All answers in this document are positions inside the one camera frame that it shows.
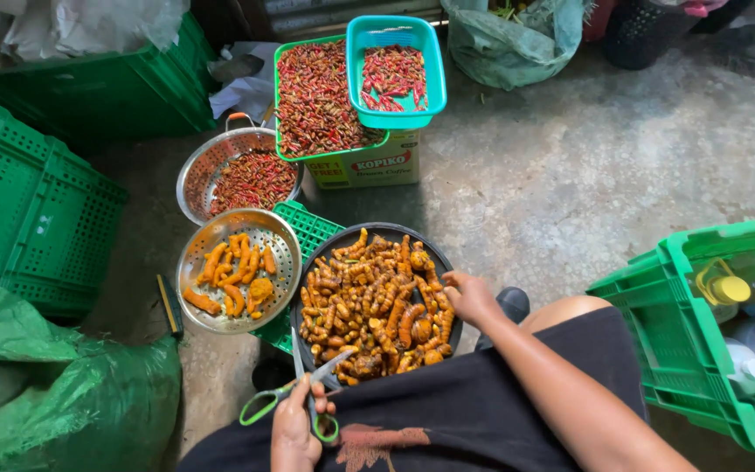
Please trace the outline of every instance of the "cardboard box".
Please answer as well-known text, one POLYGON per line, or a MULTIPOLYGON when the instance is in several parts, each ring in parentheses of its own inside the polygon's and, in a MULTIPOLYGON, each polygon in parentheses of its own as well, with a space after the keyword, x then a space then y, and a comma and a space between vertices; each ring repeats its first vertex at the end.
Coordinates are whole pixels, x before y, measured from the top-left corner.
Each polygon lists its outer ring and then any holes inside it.
POLYGON ((414 184, 419 181, 420 129, 394 129, 376 148, 306 159, 322 189, 414 184))

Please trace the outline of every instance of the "black shorts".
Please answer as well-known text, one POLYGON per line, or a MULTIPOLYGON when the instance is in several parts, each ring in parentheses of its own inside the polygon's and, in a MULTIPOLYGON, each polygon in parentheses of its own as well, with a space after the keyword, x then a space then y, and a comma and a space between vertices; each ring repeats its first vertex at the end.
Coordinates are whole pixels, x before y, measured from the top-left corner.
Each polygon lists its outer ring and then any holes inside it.
MULTIPOLYGON (((616 308, 535 336, 647 420, 631 335, 616 308)), ((340 442, 324 448, 316 470, 579 469, 494 349, 364 382, 332 399, 340 442)), ((272 416, 215 432, 178 470, 269 470, 272 416)))

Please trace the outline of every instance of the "hand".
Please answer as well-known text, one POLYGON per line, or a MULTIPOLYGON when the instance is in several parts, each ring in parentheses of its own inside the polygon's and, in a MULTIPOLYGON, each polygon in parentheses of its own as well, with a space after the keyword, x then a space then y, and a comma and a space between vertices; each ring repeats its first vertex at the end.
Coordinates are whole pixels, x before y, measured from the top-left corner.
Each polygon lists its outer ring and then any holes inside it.
POLYGON ((482 331, 481 324, 486 320, 505 317, 483 279, 456 271, 447 272, 441 278, 447 285, 445 295, 456 310, 456 315, 465 323, 482 331))
POLYGON ((273 416, 273 444, 270 463, 275 471, 313 470, 322 455, 322 444, 311 432, 310 416, 305 409, 308 392, 314 392, 316 412, 336 413, 336 405, 328 402, 325 388, 319 382, 308 385, 310 374, 305 374, 290 397, 278 404, 273 416))

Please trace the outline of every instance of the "scissors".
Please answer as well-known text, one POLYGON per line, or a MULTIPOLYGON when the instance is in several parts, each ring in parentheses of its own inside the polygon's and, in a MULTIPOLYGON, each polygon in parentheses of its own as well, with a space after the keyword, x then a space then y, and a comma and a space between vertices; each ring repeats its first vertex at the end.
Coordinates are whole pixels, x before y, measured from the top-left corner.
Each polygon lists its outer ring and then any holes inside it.
MULTIPOLYGON (((305 376, 305 365, 302 364, 302 355, 301 351, 299 350, 299 338, 296 335, 295 329, 291 327, 290 331, 291 337, 293 339, 293 362, 294 368, 296 369, 296 378, 293 381, 288 382, 288 384, 285 386, 278 387, 275 390, 258 392, 257 394, 255 394, 255 396, 249 399, 249 402, 246 402, 246 405, 243 406, 240 417, 238 417, 238 421, 243 426, 248 426, 257 422, 267 413, 272 411, 276 407, 276 405, 278 405, 278 402, 281 402, 282 400, 290 396, 290 392, 293 391, 293 387, 296 385, 296 382, 298 382, 302 377, 305 376), (246 412, 250 411, 250 406, 256 403, 266 403, 266 405, 262 406, 257 413, 246 419, 246 412)), ((348 359, 348 356, 350 356, 351 353, 352 351, 346 350, 341 352, 334 359, 330 359, 329 362, 327 362, 325 365, 323 365, 310 375, 310 384, 312 385, 314 384, 314 382, 321 382, 323 378, 327 377, 330 374, 331 370, 334 370, 334 367, 336 367, 337 364, 340 364, 343 360, 348 359)), ((319 414, 316 412, 316 400, 314 399, 313 392, 310 392, 308 395, 308 413, 310 414, 311 429, 313 430, 314 435, 318 437, 320 441, 322 441, 323 443, 330 443, 331 441, 336 439, 336 436, 340 432, 340 425, 336 422, 336 419, 333 416, 327 413, 319 414), (320 423, 322 422, 320 422, 320 420, 325 420, 329 427, 333 429, 333 432, 330 434, 322 434, 322 428, 320 427, 320 423)))

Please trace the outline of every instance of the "scissor blade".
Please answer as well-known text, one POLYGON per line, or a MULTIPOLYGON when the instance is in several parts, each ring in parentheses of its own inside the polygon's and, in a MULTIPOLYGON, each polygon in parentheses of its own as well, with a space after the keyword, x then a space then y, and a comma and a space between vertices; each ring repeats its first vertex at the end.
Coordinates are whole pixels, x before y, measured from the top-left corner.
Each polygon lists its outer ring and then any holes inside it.
POLYGON ((302 351, 299 350, 299 336, 296 334, 296 328, 290 327, 290 339, 293 341, 293 367, 296 369, 296 381, 305 376, 305 365, 302 364, 302 351))
POLYGON ((315 382, 321 382, 322 379, 326 378, 330 374, 331 370, 334 370, 334 367, 336 367, 337 364, 340 364, 343 360, 348 359, 348 356, 350 356, 352 352, 354 351, 345 350, 338 354, 334 359, 330 359, 330 361, 328 361, 325 365, 323 365, 310 375, 310 383, 314 384, 315 382))

